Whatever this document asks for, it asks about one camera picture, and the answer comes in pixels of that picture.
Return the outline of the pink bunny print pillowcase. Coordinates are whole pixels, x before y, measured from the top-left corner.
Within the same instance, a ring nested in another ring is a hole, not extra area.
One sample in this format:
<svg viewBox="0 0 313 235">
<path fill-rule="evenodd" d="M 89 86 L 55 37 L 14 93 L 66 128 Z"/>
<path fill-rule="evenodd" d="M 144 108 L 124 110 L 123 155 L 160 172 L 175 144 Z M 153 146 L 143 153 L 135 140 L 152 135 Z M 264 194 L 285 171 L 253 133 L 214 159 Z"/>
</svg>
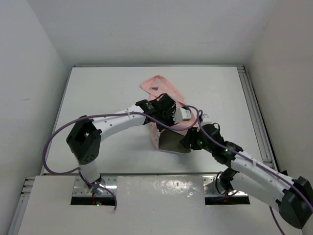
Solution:
<svg viewBox="0 0 313 235">
<path fill-rule="evenodd" d="M 149 94 L 148 98 L 149 101 L 157 98 L 159 95 L 163 93 L 167 93 L 176 102 L 177 107 L 183 107 L 186 105 L 184 96 L 179 92 L 179 90 L 176 89 L 176 87 L 170 81 L 168 81 L 163 76 L 156 75 L 141 83 L 140 87 Z M 180 129 L 180 131 L 176 132 L 181 133 L 182 135 L 186 135 L 187 131 L 186 130 L 183 131 L 182 129 L 191 126 L 196 121 L 195 115 L 194 114 L 191 115 L 192 115 L 191 120 L 183 121 L 174 125 L 175 128 Z M 157 125 L 153 122 L 149 124 L 149 127 L 152 144 L 155 147 L 155 149 L 159 151 L 158 149 L 159 136 L 164 130 L 168 129 L 163 129 L 159 131 L 157 129 Z"/>
</svg>

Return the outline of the grey pillow with orange flowers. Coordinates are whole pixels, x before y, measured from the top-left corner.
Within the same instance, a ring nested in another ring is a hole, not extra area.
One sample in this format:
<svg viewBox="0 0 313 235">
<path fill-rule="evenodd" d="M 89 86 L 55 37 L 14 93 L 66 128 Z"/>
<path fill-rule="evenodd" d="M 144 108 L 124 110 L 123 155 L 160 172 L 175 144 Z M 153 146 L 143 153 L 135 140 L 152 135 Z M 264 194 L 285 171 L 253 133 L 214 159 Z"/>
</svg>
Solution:
<svg viewBox="0 0 313 235">
<path fill-rule="evenodd" d="M 184 135 L 181 133 L 172 130 L 164 130 L 159 136 L 158 149 L 163 152 L 188 154 L 191 150 L 185 148 L 180 143 L 183 138 Z"/>
</svg>

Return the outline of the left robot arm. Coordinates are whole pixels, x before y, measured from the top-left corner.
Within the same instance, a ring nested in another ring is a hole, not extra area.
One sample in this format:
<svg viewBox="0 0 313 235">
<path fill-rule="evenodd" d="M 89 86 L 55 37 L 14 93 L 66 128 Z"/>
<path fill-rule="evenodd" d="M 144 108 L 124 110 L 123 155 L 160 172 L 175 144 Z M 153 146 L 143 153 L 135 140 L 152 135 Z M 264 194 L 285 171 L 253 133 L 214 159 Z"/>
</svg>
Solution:
<svg viewBox="0 0 313 235">
<path fill-rule="evenodd" d="M 128 128 L 150 122 L 161 122 L 172 127 L 183 121 L 183 115 L 189 112 L 178 107 L 167 94 L 160 99 L 141 100 L 131 107 L 105 117 L 82 116 L 75 123 L 66 142 L 77 159 L 80 173 L 89 183 L 101 181 L 95 159 L 98 157 L 100 144 L 108 137 Z"/>
</svg>

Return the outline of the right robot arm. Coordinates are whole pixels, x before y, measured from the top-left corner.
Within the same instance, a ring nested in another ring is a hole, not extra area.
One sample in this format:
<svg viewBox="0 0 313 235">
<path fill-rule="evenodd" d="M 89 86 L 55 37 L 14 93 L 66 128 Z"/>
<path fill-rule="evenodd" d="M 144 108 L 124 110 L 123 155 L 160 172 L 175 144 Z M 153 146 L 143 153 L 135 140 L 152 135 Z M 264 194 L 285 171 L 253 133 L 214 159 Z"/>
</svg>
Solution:
<svg viewBox="0 0 313 235">
<path fill-rule="evenodd" d="M 189 129 L 180 143 L 187 149 L 208 151 L 227 167 L 219 177 L 225 191 L 247 193 L 272 207 L 297 229 L 302 229 L 312 216 L 313 188 L 307 179 L 292 178 L 257 161 L 239 145 L 224 140 L 214 124 Z"/>
</svg>

